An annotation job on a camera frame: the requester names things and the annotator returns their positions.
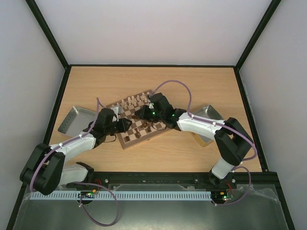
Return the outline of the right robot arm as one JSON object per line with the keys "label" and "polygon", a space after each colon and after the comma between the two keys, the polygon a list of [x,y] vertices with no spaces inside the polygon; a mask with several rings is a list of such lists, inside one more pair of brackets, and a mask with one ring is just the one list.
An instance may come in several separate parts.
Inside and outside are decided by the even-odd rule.
{"label": "right robot arm", "polygon": [[169,129],[192,132],[216,142],[221,158],[209,171],[208,181],[213,187],[221,187],[228,173],[255,147],[245,129],[232,117],[225,121],[196,116],[187,110],[173,108],[161,93],[154,94],[149,100],[149,105],[143,105],[135,112],[139,119],[162,122]]}

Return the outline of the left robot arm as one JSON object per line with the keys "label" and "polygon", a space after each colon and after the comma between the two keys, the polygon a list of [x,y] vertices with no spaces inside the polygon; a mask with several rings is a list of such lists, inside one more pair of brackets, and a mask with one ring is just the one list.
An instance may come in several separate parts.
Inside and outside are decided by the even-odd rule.
{"label": "left robot arm", "polygon": [[94,170],[84,163],[67,166],[66,162],[77,155],[102,144],[107,136],[128,131],[132,121],[119,118],[119,107],[103,108],[94,120],[78,135],[62,143],[36,145],[25,164],[20,180],[30,191],[49,195],[58,186],[70,183],[89,183]]}

